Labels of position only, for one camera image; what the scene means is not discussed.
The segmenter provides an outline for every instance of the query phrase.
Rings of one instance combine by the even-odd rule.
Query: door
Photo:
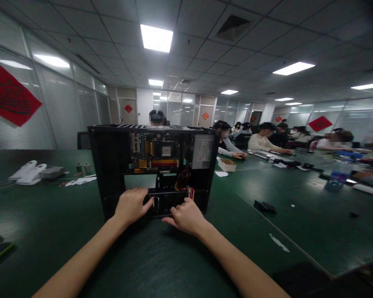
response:
[[[213,120],[213,107],[211,106],[200,106],[198,127],[210,128]]]
[[[137,101],[135,99],[119,98],[119,104],[122,124],[137,124]]]

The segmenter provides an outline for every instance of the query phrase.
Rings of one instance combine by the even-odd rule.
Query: computer case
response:
[[[120,195],[138,186],[148,188],[144,203],[155,196],[148,218],[168,216],[189,187],[206,212],[220,140],[214,130],[111,124],[89,126],[88,132],[106,220]]]

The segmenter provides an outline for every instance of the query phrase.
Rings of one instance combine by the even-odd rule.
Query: ceiling light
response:
[[[282,98],[282,99],[275,99],[276,101],[287,101],[287,100],[293,100],[293,98],[290,98],[290,97],[285,97],[285,98]]]
[[[61,58],[55,56],[46,56],[46,55],[33,55],[44,62],[56,67],[70,68],[69,64],[62,60]]]
[[[351,89],[356,89],[356,90],[371,89],[371,88],[373,88],[373,84],[351,87]]]
[[[305,70],[305,69],[308,69],[314,66],[315,65],[309,64],[309,63],[297,62],[287,67],[281,68],[273,73],[277,75],[291,75],[293,73],[296,73],[296,72],[299,72],[299,71],[302,71],[302,70]]]
[[[163,86],[163,81],[161,80],[153,80],[153,79],[149,79],[149,85],[151,86]]]
[[[141,25],[144,48],[169,53],[173,32],[151,26]]]
[[[15,67],[15,68],[22,68],[22,69],[32,70],[32,68],[30,68],[30,67],[28,67],[26,65],[23,65],[21,63],[18,63],[18,62],[15,62],[15,61],[11,61],[11,60],[1,60],[0,59],[0,63],[9,65],[9,66],[12,66],[12,67]]]
[[[238,91],[235,91],[235,90],[227,90],[227,91],[221,92],[221,94],[231,95],[231,94],[234,94],[234,93],[237,93],[237,92]]]

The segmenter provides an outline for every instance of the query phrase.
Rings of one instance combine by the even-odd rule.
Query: box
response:
[[[236,164],[230,159],[219,159],[218,165],[224,172],[235,172]]]

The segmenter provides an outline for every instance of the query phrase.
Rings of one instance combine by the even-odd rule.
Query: water bottle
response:
[[[337,163],[333,168],[330,179],[325,185],[325,189],[330,192],[340,191],[346,180],[349,178],[352,170],[353,166],[349,162],[349,158],[346,156],[342,162]]]

